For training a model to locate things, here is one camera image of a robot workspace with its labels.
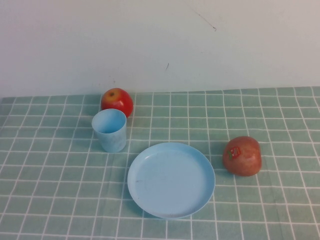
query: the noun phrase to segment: cup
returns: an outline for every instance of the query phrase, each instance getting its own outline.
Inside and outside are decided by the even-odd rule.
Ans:
[[[120,152],[127,141],[127,117],[117,109],[105,109],[92,119],[94,134],[108,153]]]

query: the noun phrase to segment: wall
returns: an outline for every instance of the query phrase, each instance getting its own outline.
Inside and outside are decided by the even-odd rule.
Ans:
[[[318,0],[0,1],[0,97],[319,85]]]

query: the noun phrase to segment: light blue plate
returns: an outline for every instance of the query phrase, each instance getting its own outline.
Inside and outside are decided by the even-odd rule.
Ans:
[[[128,172],[133,200],[159,218],[183,218],[210,200],[215,173],[197,149],[177,142],[151,146],[133,161]]]

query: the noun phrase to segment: red apple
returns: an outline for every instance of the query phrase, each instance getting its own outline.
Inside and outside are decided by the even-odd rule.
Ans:
[[[112,88],[105,92],[101,99],[101,110],[118,109],[126,117],[129,117],[134,109],[134,103],[125,90],[121,88]]]
[[[249,136],[238,136],[229,141],[222,159],[230,173],[244,177],[257,174],[262,166],[259,143]]]

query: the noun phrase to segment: green checkered tablecloth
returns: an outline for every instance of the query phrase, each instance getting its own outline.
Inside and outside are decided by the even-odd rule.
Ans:
[[[0,240],[319,239],[320,87],[131,96],[127,144],[112,154],[91,128],[101,95],[2,100]],[[222,165],[237,136],[260,143],[255,176]],[[163,142],[195,147],[213,165],[213,198],[190,217],[153,217],[128,192],[131,162]]]

